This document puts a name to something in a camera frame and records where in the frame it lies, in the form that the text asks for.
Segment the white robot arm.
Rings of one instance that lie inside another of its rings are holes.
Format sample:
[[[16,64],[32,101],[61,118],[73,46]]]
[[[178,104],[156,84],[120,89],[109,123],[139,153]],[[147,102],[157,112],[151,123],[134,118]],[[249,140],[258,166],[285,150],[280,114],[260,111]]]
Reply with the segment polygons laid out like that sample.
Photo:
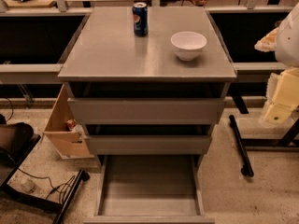
[[[286,68],[279,75],[272,73],[267,81],[266,98],[260,122],[264,127],[282,124],[299,106],[299,4],[254,48],[275,52],[275,58]]]

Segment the yellowish white gripper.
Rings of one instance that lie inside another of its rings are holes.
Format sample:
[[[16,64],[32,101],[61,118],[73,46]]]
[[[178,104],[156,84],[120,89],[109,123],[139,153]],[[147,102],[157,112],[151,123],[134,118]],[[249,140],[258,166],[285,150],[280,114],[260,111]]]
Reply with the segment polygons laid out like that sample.
[[[267,81],[266,102],[260,123],[266,128],[283,124],[299,106],[299,68],[272,73]]]

